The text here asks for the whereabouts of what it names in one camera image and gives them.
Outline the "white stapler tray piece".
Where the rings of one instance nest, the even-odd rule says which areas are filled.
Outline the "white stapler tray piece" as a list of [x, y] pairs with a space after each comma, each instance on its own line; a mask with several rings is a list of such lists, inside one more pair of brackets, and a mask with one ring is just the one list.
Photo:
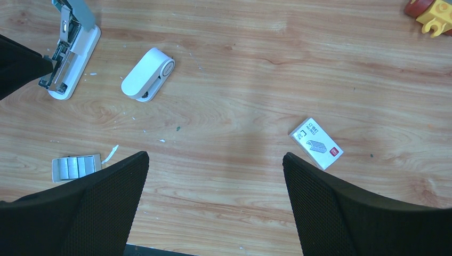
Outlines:
[[151, 101], [175, 68], [175, 60], [158, 48], [150, 49], [121, 84], [122, 92], [138, 102]]

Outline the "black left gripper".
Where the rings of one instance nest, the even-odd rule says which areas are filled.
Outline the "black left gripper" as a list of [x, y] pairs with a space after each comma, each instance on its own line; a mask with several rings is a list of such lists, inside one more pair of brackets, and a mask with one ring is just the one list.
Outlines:
[[52, 71], [49, 58], [1, 35], [1, 99]]

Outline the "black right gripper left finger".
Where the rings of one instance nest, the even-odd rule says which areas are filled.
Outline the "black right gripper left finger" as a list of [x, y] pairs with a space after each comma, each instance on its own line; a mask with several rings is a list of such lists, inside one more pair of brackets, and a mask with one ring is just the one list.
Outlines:
[[149, 170], [140, 151], [57, 187], [1, 202], [1, 255], [122, 255]]

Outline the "white staple tray with staples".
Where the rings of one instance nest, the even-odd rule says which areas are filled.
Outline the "white staple tray with staples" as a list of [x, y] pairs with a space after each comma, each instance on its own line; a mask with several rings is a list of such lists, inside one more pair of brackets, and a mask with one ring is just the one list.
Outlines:
[[68, 156], [52, 160], [52, 181], [68, 182], [101, 170], [100, 154]]

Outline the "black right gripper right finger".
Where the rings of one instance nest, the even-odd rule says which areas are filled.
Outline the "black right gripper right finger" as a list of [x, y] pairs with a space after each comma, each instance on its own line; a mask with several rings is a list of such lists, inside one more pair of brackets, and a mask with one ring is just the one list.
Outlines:
[[451, 255], [451, 209], [372, 193], [293, 153], [282, 165], [304, 255]]

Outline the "colourful toy block car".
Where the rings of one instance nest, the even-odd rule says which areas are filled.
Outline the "colourful toy block car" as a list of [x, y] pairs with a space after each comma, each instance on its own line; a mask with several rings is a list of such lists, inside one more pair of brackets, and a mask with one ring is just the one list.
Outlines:
[[422, 34], [430, 34], [431, 38], [451, 37], [450, 0], [411, 0], [405, 5], [404, 13], [422, 25]]

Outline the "small white staple box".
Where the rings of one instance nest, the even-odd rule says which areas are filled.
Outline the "small white staple box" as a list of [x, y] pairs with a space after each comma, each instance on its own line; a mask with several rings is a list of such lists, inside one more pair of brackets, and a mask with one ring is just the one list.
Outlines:
[[312, 117], [304, 120], [289, 134], [289, 137], [303, 149], [321, 170], [326, 170], [344, 153], [340, 146]]

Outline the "light blue white stapler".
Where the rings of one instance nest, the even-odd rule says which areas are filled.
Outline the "light blue white stapler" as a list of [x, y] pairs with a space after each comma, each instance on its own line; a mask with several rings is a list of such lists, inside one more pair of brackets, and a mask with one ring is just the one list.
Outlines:
[[59, 40], [51, 57], [53, 71], [38, 85], [57, 100], [68, 100], [82, 77], [99, 41], [101, 30], [85, 1], [52, 1], [60, 12]]

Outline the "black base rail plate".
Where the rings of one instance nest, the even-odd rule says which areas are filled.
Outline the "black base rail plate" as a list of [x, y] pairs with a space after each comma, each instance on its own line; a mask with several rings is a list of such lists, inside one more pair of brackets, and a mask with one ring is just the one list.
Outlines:
[[126, 244], [123, 256], [193, 256], [193, 255]]

